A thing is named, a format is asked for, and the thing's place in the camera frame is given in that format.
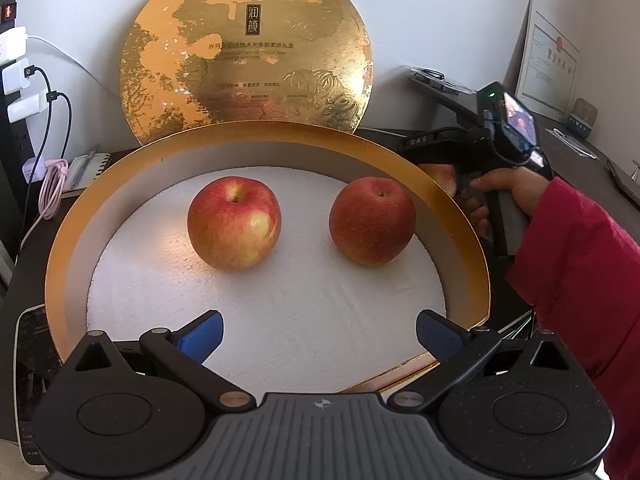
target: framed certificate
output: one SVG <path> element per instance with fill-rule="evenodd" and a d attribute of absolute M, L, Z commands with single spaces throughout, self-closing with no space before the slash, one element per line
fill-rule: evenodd
<path fill-rule="evenodd" d="M 580 51 L 529 1 L 527 41 L 516 97 L 530 110 L 564 122 L 577 83 Z"/>

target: wall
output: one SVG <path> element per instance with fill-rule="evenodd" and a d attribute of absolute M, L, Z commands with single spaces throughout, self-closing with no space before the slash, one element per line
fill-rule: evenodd
<path fill-rule="evenodd" d="M 372 40 L 375 76 L 363 125 L 418 128 L 426 126 L 425 107 L 400 67 L 436 68 L 479 89 L 502 80 L 516 45 L 528 0 L 352 0 Z M 578 47 L 587 0 L 536 0 L 546 15 Z M 120 49 L 128 28 L 146 0 L 18 0 L 18 25 L 46 37 L 82 62 L 109 88 L 118 88 Z M 31 62 L 42 65 L 52 84 L 74 103 L 74 126 L 68 155 L 135 146 L 119 102 L 79 68 L 48 46 L 28 45 Z M 42 88 L 32 84 L 24 94 Z M 46 155 L 59 156 L 66 113 L 55 103 L 52 139 Z M 45 114 L 30 118 L 34 148 L 42 141 Z"/>
<path fill-rule="evenodd" d="M 592 0 L 577 97 L 598 108 L 589 137 L 629 173 L 640 160 L 640 0 Z"/>

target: pink cable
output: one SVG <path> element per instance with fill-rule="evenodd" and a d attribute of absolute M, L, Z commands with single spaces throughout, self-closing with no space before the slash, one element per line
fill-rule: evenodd
<path fill-rule="evenodd" d="M 22 243 L 20 244 L 20 250 L 27 241 L 27 238 L 29 238 L 35 229 L 36 225 L 40 223 L 40 220 L 43 218 L 45 220 L 52 219 L 58 212 L 58 209 L 60 209 L 60 203 L 62 202 L 62 189 L 65 185 L 68 162 L 64 158 L 53 158 L 45 160 L 44 167 L 46 168 L 47 173 L 42 181 L 40 197 L 38 198 L 38 211 L 40 216 L 38 216 L 38 219 L 27 231 L 27 234 L 24 235 Z"/>

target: gold box lid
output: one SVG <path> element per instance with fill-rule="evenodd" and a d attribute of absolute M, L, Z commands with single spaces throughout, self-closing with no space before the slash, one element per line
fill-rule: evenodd
<path fill-rule="evenodd" d="M 142 145 L 238 120 L 353 133 L 372 72 L 349 0 L 149 0 L 124 46 L 120 97 Z"/>

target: finger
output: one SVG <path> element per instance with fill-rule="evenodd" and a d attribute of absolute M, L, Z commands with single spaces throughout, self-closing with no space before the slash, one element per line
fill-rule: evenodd
<path fill-rule="evenodd" d="M 469 215 L 469 221 L 471 225 L 478 225 L 481 220 L 486 220 L 489 216 L 489 208 L 483 205 L 481 208 L 476 209 Z"/>
<path fill-rule="evenodd" d="M 463 205 L 465 213 L 468 215 L 480 207 L 482 207 L 482 203 L 475 197 L 470 198 Z"/>
<path fill-rule="evenodd" d="M 469 183 L 469 186 L 484 192 L 497 189 L 511 189 L 514 186 L 514 171 L 512 168 L 493 170 L 479 178 L 473 179 Z"/>
<path fill-rule="evenodd" d="M 486 238 L 489 232 L 489 221 L 486 218 L 481 219 L 476 226 L 476 233 L 479 237 Z"/>

